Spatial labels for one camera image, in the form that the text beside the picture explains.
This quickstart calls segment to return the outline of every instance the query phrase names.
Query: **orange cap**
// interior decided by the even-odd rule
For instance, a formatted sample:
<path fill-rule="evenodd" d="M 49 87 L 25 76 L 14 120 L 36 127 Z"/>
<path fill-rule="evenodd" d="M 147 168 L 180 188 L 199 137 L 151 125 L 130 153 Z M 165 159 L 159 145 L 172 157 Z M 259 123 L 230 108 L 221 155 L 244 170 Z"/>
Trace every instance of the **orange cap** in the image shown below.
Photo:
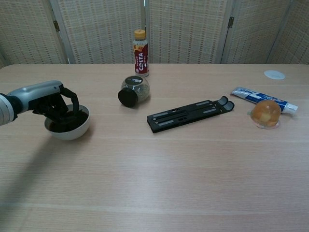
<path fill-rule="evenodd" d="M 134 31 L 135 39 L 144 40 L 146 38 L 146 32 L 142 29 L 137 29 Z"/>

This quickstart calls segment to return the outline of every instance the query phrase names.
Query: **dark liquid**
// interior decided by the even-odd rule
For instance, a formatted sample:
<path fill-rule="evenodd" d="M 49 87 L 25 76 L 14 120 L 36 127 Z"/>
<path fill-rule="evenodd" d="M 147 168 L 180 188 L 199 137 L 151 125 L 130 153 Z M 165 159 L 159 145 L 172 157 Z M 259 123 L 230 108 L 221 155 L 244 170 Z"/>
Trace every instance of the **dark liquid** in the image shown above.
<path fill-rule="evenodd" d="M 73 111 L 69 111 L 66 114 L 66 116 L 73 116 L 73 115 L 74 115 Z M 52 132 L 56 132 L 56 133 L 63 133 L 63 132 L 72 131 L 72 130 L 78 128 L 79 126 L 81 126 L 84 122 L 86 122 L 87 118 L 88 118 L 87 113 L 79 111 L 77 113 L 77 118 L 74 121 L 69 122 L 65 125 L 52 122 L 49 125 L 49 130 L 52 131 Z"/>

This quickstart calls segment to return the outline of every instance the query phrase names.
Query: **glass jar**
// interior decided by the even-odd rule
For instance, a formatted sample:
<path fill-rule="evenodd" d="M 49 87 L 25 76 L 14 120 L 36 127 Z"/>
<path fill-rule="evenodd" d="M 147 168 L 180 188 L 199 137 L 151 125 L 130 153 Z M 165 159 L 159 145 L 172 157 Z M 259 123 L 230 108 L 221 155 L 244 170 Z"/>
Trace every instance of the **glass jar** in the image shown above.
<path fill-rule="evenodd" d="M 150 93 L 148 81 L 141 76 L 129 76 L 118 93 L 119 101 L 126 107 L 133 107 L 138 102 L 144 101 Z"/>

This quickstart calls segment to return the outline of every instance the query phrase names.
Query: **hinge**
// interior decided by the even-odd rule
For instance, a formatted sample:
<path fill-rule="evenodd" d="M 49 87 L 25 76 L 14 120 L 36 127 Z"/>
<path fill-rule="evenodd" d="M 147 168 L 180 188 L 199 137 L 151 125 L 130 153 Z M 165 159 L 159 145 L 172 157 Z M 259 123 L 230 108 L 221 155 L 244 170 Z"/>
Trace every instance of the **hinge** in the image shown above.
<path fill-rule="evenodd" d="M 227 28 L 233 27 L 233 22 L 234 22 L 234 17 L 230 17 L 230 19 L 229 19 L 229 21 L 228 21 Z"/>
<path fill-rule="evenodd" d="M 57 20 L 54 21 L 54 26 L 56 28 L 56 31 L 60 31 L 60 28 L 59 28 Z"/>

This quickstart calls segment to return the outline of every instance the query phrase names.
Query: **jar lid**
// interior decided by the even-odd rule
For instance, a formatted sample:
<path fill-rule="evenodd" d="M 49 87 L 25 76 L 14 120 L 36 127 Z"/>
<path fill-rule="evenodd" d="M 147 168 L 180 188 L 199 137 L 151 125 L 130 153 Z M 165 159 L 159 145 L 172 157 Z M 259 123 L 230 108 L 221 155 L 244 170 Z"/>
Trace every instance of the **jar lid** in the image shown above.
<path fill-rule="evenodd" d="M 138 29 L 134 31 L 135 39 L 143 40 L 146 38 L 146 31 L 142 29 Z"/>
<path fill-rule="evenodd" d="M 123 88 L 118 93 L 119 101 L 126 107 L 133 107 L 139 100 L 136 92 L 130 88 Z"/>

